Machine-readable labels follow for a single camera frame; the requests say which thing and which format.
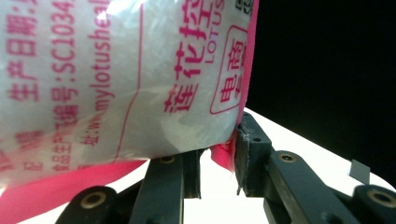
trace pink plastic bag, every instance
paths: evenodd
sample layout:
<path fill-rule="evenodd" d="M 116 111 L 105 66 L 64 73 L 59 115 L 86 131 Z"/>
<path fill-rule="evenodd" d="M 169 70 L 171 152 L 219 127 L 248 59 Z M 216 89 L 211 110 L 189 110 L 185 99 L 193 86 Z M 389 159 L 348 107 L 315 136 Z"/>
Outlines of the pink plastic bag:
<path fill-rule="evenodd" d="M 254 1 L 253 10 L 251 4 L 238 0 L 90 0 L 73 5 L 55 0 L 7 0 L 6 11 L 0 13 L 5 18 L 0 26 L 7 27 L 5 37 L 0 37 L 4 43 L 0 51 L 7 56 L 0 61 L 6 74 L 0 79 L 0 101 L 2 108 L 11 109 L 0 112 L 4 125 L 0 132 L 0 222 L 15 223 L 46 212 L 82 189 L 121 178 L 143 160 L 227 142 L 248 96 L 259 1 Z M 192 16 L 194 12 L 201 16 Z M 218 26 L 209 26 L 208 15 L 219 18 L 214 23 Z M 40 25 L 49 21 L 49 26 Z M 78 21 L 90 24 L 76 28 Z M 172 30 L 167 27 L 169 22 L 176 27 L 174 33 L 168 32 Z M 207 25 L 206 29 L 198 26 L 193 31 L 190 25 L 196 22 Z M 107 29 L 110 23 L 113 30 Z M 68 27 L 77 30 L 71 32 Z M 84 35 L 78 29 L 89 33 Z M 210 51 L 204 54 L 207 64 L 195 66 L 202 59 L 200 52 L 213 49 L 210 38 L 203 41 L 202 31 L 207 31 L 207 37 L 218 32 L 219 42 L 213 55 Z M 61 38 L 69 33 L 73 39 Z M 86 43 L 78 43 L 86 37 Z M 134 47 L 128 47 L 126 40 Z M 113 74 L 103 64 L 96 66 L 84 58 L 85 51 L 93 50 L 95 62 L 105 61 L 110 47 L 118 53 L 111 54 Z M 191 64 L 184 68 L 180 68 L 182 54 L 190 55 L 184 62 Z M 87 72 L 84 64 L 91 67 L 95 82 L 72 73 Z M 52 73 L 41 75 L 45 65 Z M 114 77 L 127 68 L 135 69 L 132 76 Z M 128 81 L 135 85 L 125 91 Z M 107 89 L 107 85 L 119 88 Z M 84 98 L 87 94 L 90 101 Z M 88 102 L 93 102 L 94 113 Z M 38 113 L 43 109 L 38 103 L 50 111 Z M 53 123 L 65 116 L 72 124 L 58 130 L 55 126 L 61 124 Z M 184 141 L 179 140 L 181 134 L 185 134 Z M 71 142 L 71 149 L 63 145 L 64 139 Z M 227 143 L 212 147 L 212 158 L 232 170 L 233 139 Z"/>

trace white surface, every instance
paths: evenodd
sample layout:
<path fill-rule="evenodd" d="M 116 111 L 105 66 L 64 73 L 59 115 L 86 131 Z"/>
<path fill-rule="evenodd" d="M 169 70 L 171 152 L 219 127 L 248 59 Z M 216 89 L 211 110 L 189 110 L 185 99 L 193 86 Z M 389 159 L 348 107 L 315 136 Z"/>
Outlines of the white surface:
<path fill-rule="evenodd" d="M 299 154 L 319 175 L 326 185 L 351 195 L 359 181 L 348 175 L 350 161 L 331 153 L 296 133 L 293 133 L 248 109 L 247 112 L 259 122 L 273 142 L 276 150 L 287 150 Z M 122 179 L 109 184 L 116 191 L 121 191 L 144 177 L 148 163 Z M 263 199 L 251 199 L 236 196 L 235 175 L 217 166 L 206 151 L 201 159 L 202 200 L 185 200 L 184 223 L 268 223 L 262 208 Z M 395 190 L 380 177 L 371 174 L 370 183 Z M 38 217 L 22 223 L 54 223 L 64 210 L 60 206 Z"/>

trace bolt hole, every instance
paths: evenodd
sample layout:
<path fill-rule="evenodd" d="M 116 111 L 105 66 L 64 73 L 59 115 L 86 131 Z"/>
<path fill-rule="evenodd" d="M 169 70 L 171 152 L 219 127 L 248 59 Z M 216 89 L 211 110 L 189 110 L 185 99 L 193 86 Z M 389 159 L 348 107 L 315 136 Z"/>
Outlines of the bolt hole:
<path fill-rule="evenodd" d="M 370 189 L 367 194 L 371 200 L 389 208 L 396 208 L 396 198 L 377 189 Z"/>
<path fill-rule="evenodd" d="M 174 161 L 175 161 L 175 157 L 174 156 L 160 158 L 160 163 L 163 163 L 163 164 L 169 164 L 169 163 L 172 163 Z"/>
<path fill-rule="evenodd" d="M 297 159 L 290 154 L 282 154 L 279 156 L 279 158 L 284 161 L 284 162 L 295 162 Z"/>
<path fill-rule="evenodd" d="M 375 193 L 374 197 L 376 197 L 379 201 L 384 202 L 384 203 L 390 203 L 391 202 L 391 199 L 387 195 L 384 195 L 384 194 L 381 194 L 381 193 Z"/>
<path fill-rule="evenodd" d="M 342 224 L 342 223 L 344 223 L 343 220 L 340 217 L 336 216 L 333 213 L 324 212 L 324 213 L 322 213 L 321 218 L 322 218 L 323 221 L 325 221 L 326 223 L 329 223 L 329 224 Z"/>
<path fill-rule="evenodd" d="M 100 204 L 104 203 L 106 200 L 106 194 L 102 191 L 96 191 L 86 195 L 81 201 L 81 207 L 85 209 L 91 209 Z"/>

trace plastic bag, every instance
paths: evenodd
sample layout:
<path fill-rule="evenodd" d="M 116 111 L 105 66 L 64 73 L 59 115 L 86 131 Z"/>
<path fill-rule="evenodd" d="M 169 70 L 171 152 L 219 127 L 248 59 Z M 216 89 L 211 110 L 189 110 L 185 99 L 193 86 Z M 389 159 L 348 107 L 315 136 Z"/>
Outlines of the plastic bag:
<path fill-rule="evenodd" d="M 1 191 L 226 142 L 247 97 L 252 11 L 252 0 L 5 1 Z"/>

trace black background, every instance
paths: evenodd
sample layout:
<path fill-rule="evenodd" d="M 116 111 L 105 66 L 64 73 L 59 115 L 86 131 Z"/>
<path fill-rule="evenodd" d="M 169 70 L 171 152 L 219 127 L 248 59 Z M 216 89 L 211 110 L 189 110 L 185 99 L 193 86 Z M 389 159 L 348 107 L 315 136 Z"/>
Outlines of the black background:
<path fill-rule="evenodd" d="M 254 57 L 248 108 L 396 187 L 396 1 L 261 1 Z"/>

